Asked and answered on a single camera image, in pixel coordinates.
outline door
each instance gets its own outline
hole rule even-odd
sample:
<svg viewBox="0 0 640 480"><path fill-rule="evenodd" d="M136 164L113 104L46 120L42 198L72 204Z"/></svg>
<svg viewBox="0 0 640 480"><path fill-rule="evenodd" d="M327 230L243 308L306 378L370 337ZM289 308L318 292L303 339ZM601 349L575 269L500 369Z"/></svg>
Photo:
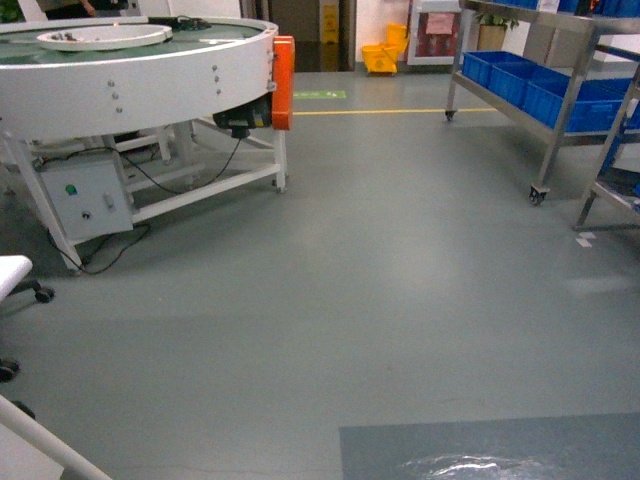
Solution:
<svg viewBox="0 0 640 480"><path fill-rule="evenodd" d="M320 41L319 0L242 0L242 15L269 20L281 35L296 40L296 71L351 71L355 68L355 3L339 0L337 44Z"/></svg>

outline caster wheel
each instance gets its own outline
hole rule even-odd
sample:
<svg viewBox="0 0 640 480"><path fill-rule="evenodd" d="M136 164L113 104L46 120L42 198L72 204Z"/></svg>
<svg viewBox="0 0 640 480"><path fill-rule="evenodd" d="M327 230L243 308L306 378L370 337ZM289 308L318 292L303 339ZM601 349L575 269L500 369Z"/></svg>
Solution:
<svg viewBox="0 0 640 480"><path fill-rule="evenodd" d="M529 193L529 201L531 202L531 205L538 207L544 201L544 198L546 196L546 192L538 192L536 189L531 188L531 193Z"/></svg>
<svg viewBox="0 0 640 480"><path fill-rule="evenodd" d="M20 364L17 361L11 358L0 360L0 382L10 382L18 373L20 373Z"/></svg>
<svg viewBox="0 0 640 480"><path fill-rule="evenodd" d="M36 292L36 300L40 303L49 303L55 297L55 292L51 288L42 287Z"/></svg>
<svg viewBox="0 0 640 480"><path fill-rule="evenodd" d="M288 173L285 174L284 179L285 180L289 180L289 174ZM271 180L271 186L275 187L276 185L277 185L277 182L275 180Z"/></svg>

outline orange motor housing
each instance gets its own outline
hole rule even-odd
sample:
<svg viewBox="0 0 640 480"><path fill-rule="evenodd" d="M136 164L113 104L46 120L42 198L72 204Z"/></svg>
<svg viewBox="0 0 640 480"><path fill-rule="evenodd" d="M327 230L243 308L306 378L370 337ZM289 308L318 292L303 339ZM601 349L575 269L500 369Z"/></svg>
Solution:
<svg viewBox="0 0 640 480"><path fill-rule="evenodd" d="M291 130L293 123L293 74L295 72L295 40L289 35L275 37L273 51L273 81L271 120L275 130Z"/></svg>

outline green floor sign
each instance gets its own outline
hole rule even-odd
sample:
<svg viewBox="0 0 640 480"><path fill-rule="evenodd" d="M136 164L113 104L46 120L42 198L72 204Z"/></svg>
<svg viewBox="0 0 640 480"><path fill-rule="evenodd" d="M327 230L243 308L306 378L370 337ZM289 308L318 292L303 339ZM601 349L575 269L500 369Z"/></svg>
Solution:
<svg viewBox="0 0 640 480"><path fill-rule="evenodd" d="M331 100L334 98L347 98L344 90L303 90L293 93L297 100Z"/></svg>

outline control box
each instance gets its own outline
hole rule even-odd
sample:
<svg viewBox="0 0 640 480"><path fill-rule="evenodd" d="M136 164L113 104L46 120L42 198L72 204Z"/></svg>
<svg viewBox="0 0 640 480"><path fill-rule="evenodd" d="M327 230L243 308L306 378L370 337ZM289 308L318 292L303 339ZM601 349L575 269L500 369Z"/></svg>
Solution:
<svg viewBox="0 0 640 480"><path fill-rule="evenodd" d="M112 153L87 152L45 164L40 177L72 240L133 229L130 202Z"/></svg>

